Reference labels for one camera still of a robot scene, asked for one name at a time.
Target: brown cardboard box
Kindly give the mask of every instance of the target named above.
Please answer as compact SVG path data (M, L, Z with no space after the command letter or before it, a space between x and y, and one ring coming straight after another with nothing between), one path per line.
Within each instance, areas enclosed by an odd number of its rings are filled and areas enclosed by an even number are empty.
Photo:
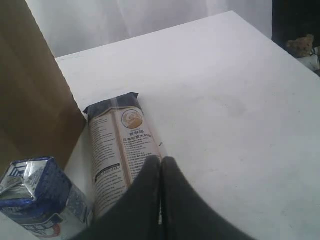
M64 167L85 119L27 3L0 1L0 175L14 160Z

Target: white backdrop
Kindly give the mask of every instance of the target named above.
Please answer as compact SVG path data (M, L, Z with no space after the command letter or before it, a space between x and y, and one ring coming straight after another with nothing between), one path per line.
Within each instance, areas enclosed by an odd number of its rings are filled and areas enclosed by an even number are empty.
M55 57L230 10L235 11L268 38L272 35L272 0L26 0L26 2Z

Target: table surface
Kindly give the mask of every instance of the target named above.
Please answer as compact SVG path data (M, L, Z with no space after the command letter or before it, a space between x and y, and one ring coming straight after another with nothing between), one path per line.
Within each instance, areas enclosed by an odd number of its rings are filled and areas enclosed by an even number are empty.
M162 152L260 239L320 236L320 79L234 12L57 58L81 110L128 92ZM89 196L88 129L66 168Z

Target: round logo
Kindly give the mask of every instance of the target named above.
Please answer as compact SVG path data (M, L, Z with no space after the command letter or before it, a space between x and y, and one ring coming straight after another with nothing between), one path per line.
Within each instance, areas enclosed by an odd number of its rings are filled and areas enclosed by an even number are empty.
M136 110L127 110L122 115L122 124L127 129L136 129L142 124L142 116Z

